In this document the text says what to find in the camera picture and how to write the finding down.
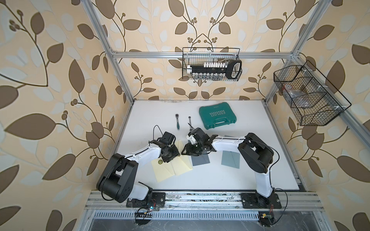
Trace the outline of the cream envelope brown seal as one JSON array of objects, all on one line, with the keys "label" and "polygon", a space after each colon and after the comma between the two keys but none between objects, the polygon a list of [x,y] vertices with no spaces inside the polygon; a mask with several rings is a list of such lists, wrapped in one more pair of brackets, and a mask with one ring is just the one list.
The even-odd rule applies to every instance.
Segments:
[{"label": "cream envelope brown seal", "polygon": [[180,176],[193,169],[191,160],[187,155],[180,155],[170,161],[171,167],[174,171],[175,176]]}]

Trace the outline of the light blue-grey envelope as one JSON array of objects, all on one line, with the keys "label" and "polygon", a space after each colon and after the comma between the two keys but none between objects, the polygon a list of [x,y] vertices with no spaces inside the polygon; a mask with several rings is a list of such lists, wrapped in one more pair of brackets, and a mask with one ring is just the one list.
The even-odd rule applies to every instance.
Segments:
[{"label": "light blue-grey envelope", "polygon": [[221,165],[239,169],[240,153],[223,151]]}]

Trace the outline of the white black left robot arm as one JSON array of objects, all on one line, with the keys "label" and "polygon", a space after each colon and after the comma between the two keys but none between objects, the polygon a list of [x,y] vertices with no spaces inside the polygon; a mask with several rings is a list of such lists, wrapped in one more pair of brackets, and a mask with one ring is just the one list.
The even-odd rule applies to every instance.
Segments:
[{"label": "white black left robot arm", "polygon": [[132,199],[148,205],[152,200],[153,189],[135,181],[137,172],[140,167],[155,159],[161,158],[168,163],[180,156],[175,141],[176,137],[166,131],[137,152],[128,155],[114,154],[96,185],[102,198],[119,203]]}]

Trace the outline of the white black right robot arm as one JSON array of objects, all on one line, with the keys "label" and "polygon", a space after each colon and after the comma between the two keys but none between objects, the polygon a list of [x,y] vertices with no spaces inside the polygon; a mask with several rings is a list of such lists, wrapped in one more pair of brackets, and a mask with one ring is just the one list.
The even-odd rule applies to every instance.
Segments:
[{"label": "white black right robot arm", "polygon": [[240,153],[255,172],[256,193],[264,198],[272,195],[274,189],[271,185],[270,169],[275,150],[254,133],[248,133],[245,137],[209,136],[202,129],[196,128],[189,132],[187,140],[182,155],[197,157],[217,151]]}]

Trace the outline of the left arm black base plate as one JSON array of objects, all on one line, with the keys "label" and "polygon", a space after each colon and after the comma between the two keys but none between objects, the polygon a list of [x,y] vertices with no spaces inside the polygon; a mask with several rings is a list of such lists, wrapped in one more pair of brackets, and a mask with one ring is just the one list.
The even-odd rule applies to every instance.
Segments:
[{"label": "left arm black base plate", "polygon": [[144,200],[129,199],[126,203],[127,208],[163,208],[166,202],[166,193],[152,192]]}]

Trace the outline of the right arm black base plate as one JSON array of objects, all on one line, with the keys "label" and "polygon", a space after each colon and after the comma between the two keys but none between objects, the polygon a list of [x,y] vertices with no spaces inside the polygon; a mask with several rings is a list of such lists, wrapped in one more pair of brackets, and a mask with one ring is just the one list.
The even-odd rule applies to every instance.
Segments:
[{"label": "right arm black base plate", "polygon": [[278,195],[275,192],[269,197],[263,197],[257,192],[241,193],[241,201],[244,209],[282,209]]}]

